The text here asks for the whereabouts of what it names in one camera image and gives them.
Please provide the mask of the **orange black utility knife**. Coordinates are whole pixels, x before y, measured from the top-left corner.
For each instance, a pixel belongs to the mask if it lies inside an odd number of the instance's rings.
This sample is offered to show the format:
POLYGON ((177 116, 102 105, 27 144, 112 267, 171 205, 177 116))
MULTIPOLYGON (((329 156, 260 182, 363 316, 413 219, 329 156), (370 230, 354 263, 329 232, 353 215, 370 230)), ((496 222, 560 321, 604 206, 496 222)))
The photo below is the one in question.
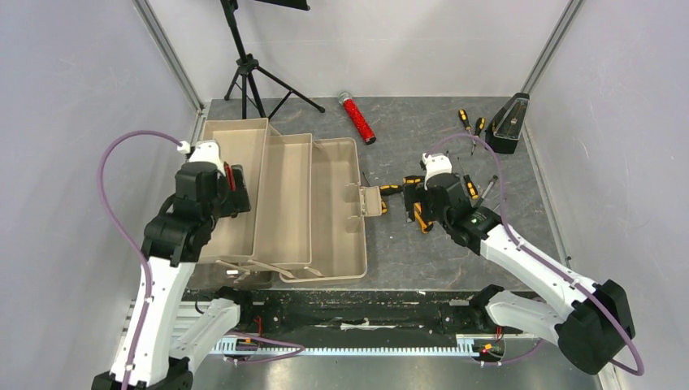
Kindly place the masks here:
POLYGON ((413 205, 414 220, 418 223, 423 234, 428 234, 434 227, 434 223, 430 219, 423 216, 423 209, 420 202, 415 202, 413 205))

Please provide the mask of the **translucent brown plastic toolbox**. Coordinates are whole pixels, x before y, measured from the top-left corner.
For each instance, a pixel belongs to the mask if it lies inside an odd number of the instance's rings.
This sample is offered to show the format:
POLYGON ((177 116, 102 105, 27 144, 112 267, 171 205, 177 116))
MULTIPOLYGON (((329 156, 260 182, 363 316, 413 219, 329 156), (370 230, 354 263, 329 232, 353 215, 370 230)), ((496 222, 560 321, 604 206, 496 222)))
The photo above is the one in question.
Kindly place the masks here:
POLYGON ((190 288, 312 287, 366 275, 366 218, 381 215, 381 196, 362 183, 354 139, 283 135, 267 119, 210 120, 201 138, 244 168, 251 210, 218 223, 190 288))

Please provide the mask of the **red black utility knife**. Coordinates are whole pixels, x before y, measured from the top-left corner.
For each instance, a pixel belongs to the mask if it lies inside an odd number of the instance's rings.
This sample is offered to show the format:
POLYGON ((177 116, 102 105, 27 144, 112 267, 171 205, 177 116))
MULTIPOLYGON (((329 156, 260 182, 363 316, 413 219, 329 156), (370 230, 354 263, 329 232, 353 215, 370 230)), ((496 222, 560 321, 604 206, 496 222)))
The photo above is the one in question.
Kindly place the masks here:
POLYGON ((226 173, 226 177, 227 177, 228 186, 230 188, 230 191, 235 192, 236 191, 236 181, 234 178, 234 172, 233 172, 232 167, 227 162, 224 163, 224 170, 226 173))

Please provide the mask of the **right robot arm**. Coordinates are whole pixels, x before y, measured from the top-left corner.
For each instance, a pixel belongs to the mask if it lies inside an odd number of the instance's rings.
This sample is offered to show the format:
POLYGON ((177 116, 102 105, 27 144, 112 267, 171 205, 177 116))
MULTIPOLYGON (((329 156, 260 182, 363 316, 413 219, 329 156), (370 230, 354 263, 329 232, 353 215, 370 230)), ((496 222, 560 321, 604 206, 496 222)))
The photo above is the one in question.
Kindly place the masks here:
POLYGON ((420 175, 403 182, 405 206, 437 222, 452 241, 507 270, 540 297, 532 301, 491 284, 470 300, 471 325, 489 332, 511 327, 556 345, 576 368, 598 374, 635 337, 625 289, 563 266, 521 238, 493 210, 472 202, 458 175, 420 175))

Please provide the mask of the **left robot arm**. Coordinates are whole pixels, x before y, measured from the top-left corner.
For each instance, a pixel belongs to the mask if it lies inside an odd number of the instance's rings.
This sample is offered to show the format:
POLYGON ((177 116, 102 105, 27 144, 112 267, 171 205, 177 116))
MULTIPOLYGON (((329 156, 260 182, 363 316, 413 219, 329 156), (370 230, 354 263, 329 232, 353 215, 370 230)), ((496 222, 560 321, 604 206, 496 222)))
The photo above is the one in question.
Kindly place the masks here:
POLYGON ((204 314, 172 338, 186 285, 217 222, 250 210, 243 167, 186 162, 175 174, 175 193, 145 227, 142 277, 124 344, 94 389, 190 389, 202 360, 233 329, 255 320, 250 295, 221 288, 204 314))

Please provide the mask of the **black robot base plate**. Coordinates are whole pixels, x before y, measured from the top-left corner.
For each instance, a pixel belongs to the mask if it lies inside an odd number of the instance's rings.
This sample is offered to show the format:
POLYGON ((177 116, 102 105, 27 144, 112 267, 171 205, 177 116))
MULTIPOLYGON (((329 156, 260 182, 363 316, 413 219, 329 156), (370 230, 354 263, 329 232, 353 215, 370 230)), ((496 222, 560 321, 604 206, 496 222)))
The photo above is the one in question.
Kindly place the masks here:
POLYGON ((188 292, 207 303, 236 298, 239 331, 305 347, 449 347, 457 335, 492 339, 498 330, 471 305, 476 292, 411 290, 244 290, 188 292))

